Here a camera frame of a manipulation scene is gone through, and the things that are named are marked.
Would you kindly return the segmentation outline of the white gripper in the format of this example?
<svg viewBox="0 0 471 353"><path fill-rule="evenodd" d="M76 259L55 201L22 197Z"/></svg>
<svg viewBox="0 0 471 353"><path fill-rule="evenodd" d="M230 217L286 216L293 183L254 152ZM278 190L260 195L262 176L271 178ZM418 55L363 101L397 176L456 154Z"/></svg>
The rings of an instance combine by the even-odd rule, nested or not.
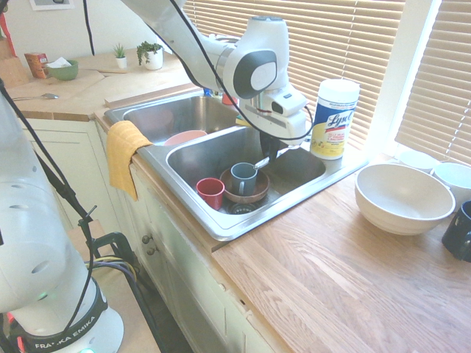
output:
<svg viewBox="0 0 471 353"><path fill-rule="evenodd" d="M242 104L241 111L246 121L260 131L263 157L268 157L270 154L271 161L277 159L280 140L287 144L300 144L308 134L303 110L285 117L275 112L262 113L251 105Z"/></svg>

